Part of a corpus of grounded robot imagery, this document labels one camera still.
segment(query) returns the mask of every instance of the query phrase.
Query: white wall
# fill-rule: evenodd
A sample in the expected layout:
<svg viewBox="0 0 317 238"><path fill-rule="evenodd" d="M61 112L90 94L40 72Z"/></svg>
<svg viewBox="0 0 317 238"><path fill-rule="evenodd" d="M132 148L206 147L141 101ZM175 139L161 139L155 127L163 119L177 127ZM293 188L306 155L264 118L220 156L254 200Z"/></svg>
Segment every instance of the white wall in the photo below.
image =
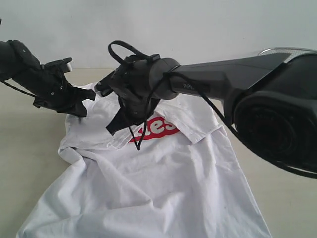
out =
<svg viewBox="0 0 317 238"><path fill-rule="evenodd" d="M113 67L120 39L181 64L243 57L263 48L317 49L313 0L1 0L0 40L23 41L42 63Z"/></svg>

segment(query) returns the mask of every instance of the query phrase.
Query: red logo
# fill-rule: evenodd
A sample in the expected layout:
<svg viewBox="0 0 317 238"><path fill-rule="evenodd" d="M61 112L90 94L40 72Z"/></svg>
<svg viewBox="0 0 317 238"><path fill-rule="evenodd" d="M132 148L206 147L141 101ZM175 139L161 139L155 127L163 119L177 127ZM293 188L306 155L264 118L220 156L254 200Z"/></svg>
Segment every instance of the red logo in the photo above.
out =
<svg viewBox="0 0 317 238"><path fill-rule="evenodd" d="M135 133L135 139L138 141L142 136L143 128L139 129L137 133ZM179 132L179 129L176 126L170 124L165 121L162 117L153 118L147 121L147 130L145 132L144 140L150 140L153 138L162 138L166 135L173 135Z"/></svg>

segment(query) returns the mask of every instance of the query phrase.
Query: white t-shirt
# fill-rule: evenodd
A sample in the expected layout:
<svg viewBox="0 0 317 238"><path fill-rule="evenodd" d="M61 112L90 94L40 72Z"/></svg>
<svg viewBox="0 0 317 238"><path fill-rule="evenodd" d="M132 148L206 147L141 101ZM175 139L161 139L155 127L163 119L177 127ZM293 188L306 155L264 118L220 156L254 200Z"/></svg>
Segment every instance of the white t-shirt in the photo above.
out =
<svg viewBox="0 0 317 238"><path fill-rule="evenodd" d="M59 154L71 163L17 238L269 238L224 128L201 98L162 101L141 150L105 126L114 94L67 116ZM141 127L133 127L136 140Z"/></svg>

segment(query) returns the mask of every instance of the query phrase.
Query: white surface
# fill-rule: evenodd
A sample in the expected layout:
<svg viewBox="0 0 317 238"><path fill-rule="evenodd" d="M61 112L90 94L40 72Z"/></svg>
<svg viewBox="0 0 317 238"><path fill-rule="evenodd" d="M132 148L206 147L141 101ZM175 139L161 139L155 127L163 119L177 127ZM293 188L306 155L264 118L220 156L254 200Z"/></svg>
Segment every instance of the white surface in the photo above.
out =
<svg viewBox="0 0 317 238"><path fill-rule="evenodd" d="M77 69L67 77L83 85L108 72ZM0 94L0 238L13 238L45 189L68 166L57 155L65 116L34 108L31 98L4 85ZM317 181L266 163L228 136L273 237L315 238Z"/></svg>
<svg viewBox="0 0 317 238"><path fill-rule="evenodd" d="M71 166L19 238L271 237L208 104L188 95L161 101L138 151L129 129L111 136L105 128L117 100L85 101L86 118L66 118L59 155Z"/></svg>
<svg viewBox="0 0 317 238"><path fill-rule="evenodd" d="M1 0L0 40L21 40L41 62L113 67L125 40L181 64L243 57L270 47L317 49L313 0Z"/></svg>

